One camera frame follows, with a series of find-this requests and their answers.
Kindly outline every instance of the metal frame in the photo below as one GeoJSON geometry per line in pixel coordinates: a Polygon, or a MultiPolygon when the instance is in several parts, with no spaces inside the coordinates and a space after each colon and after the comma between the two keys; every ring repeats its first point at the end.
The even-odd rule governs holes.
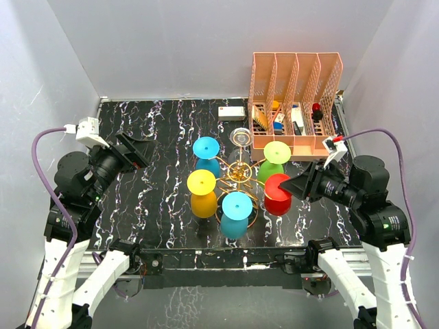
{"type": "MultiPolygon", "coordinates": [[[[344,259],[349,267],[359,277],[370,277],[369,261],[361,247],[341,247],[344,259]]],[[[85,252],[78,278],[87,279],[97,265],[91,255],[92,251],[85,252]]],[[[142,249],[141,258],[148,269],[145,277],[145,289],[159,289],[163,287],[187,287],[201,285],[204,287],[218,287],[218,284],[239,287],[247,285],[237,280],[241,274],[245,275],[249,283],[257,286],[282,286],[286,289],[300,289],[297,282],[290,282],[296,274],[301,278],[321,278],[322,272],[309,269],[287,269],[284,273],[276,264],[276,255],[289,255],[291,259],[305,255],[303,247],[255,247],[255,248],[206,248],[206,249],[142,249]],[[217,275],[224,279],[221,282],[214,280],[217,275]],[[259,276],[258,282],[251,277],[259,276]]],[[[121,280],[140,280],[140,275],[119,276],[121,280]]]]}
{"type": "MultiPolygon", "coordinates": [[[[342,123],[342,128],[345,136],[349,136],[348,124],[346,122],[346,115],[344,114],[343,108],[343,100],[340,96],[335,97],[334,99],[335,109],[337,110],[338,117],[340,118],[340,122],[342,123]]],[[[352,139],[348,139],[346,141],[348,143],[348,150],[351,153],[352,158],[357,156],[357,152],[355,151],[354,145],[352,144],[352,139]]]]}

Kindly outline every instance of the desk organizer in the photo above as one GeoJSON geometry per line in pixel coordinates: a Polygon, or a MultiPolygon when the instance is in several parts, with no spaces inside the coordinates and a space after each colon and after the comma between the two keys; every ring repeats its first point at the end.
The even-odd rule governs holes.
{"type": "Polygon", "coordinates": [[[291,149],[291,161],[312,161],[328,157],[322,142],[334,135],[331,109],[343,71],[339,53],[253,53],[252,77],[248,95],[250,131],[253,134],[251,158],[264,159],[263,148],[280,141],[291,149]],[[275,135],[272,118],[273,101],[281,105],[283,134],[275,135]],[[311,119],[312,105],[319,103],[324,116],[319,123],[311,119]],[[294,134],[291,111],[300,104],[306,136],[294,134]],[[262,110],[268,119],[268,130],[252,118],[252,107],[262,110]],[[314,131],[320,126],[321,132],[314,131]]]}

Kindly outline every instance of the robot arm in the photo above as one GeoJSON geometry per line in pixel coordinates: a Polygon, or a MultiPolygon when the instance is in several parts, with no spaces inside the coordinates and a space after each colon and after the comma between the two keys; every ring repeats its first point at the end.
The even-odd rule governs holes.
{"type": "MultiPolygon", "coordinates": [[[[340,141],[330,143],[334,154],[340,141]]],[[[331,239],[310,241],[311,263],[328,274],[353,316],[354,328],[420,328],[402,293],[401,263],[410,231],[404,212],[387,200],[389,173],[372,156],[353,160],[348,181],[335,162],[312,162],[295,178],[281,183],[294,197],[310,202],[327,197],[349,207],[351,222],[368,256],[375,296],[362,284],[331,239]]],[[[405,284],[412,293],[410,276],[405,284]]]]}
{"type": "Polygon", "coordinates": [[[42,275],[29,317],[20,328],[90,328],[97,305],[116,279],[128,269],[139,267],[136,266],[139,245],[115,241],[95,273],[75,292],[81,259],[101,214],[99,200],[119,173],[149,165],[156,141],[138,141],[120,132],[116,134],[120,144],[107,143],[99,137],[94,118],[65,128],[66,133],[76,134],[77,141],[90,149],[89,155],[75,151],[62,157],[54,178],[55,194],[71,216],[78,237],[64,262],[59,264],[73,233],[61,209],[51,199],[44,233],[46,254],[42,275]],[[44,294],[48,282],[51,286],[44,294]]]}

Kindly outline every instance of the white wall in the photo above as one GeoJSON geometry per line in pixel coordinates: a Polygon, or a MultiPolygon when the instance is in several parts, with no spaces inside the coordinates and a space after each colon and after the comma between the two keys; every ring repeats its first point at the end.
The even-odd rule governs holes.
{"type": "Polygon", "coordinates": [[[254,51],[339,51],[345,88],[392,0],[49,0],[101,96],[245,97],[254,51]]]}
{"type": "MultiPolygon", "coordinates": [[[[402,144],[409,197],[418,219],[412,282],[428,328],[437,326],[439,233],[439,3],[396,0],[377,31],[344,98],[350,133],[385,127],[402,144]]],[[[382,158],[388,189],[403,206],[398,160],[382,134],[354,140],[357,153],[382,158]]]]}
{"type": "MultiPolygon", "coordinates": [[[[43,261],[49,210],[31,161],[35,135],[96,113],[99,97],[46,0],[0,0],[0,327],[24,323],[43,261]]],[[[77,143],[63,134],[38,148],[51,178],[77,143]]]]}

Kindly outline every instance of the round metal object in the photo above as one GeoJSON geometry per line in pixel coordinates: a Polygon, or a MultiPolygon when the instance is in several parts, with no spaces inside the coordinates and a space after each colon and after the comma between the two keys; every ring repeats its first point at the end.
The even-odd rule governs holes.
{"type": "Polygon", "coordinates": [[[227,168],[227,176],[235,183],[245,183],[252,177],[252,168],[245,162],[234,162],[227,168]]]}
{"type": "Polygon", "coordinates": [[[253,142],[253,135],[246,128],[236,128],[230,133],[229,139],[233,144],[240,147],[249,146],[253,142]]]}

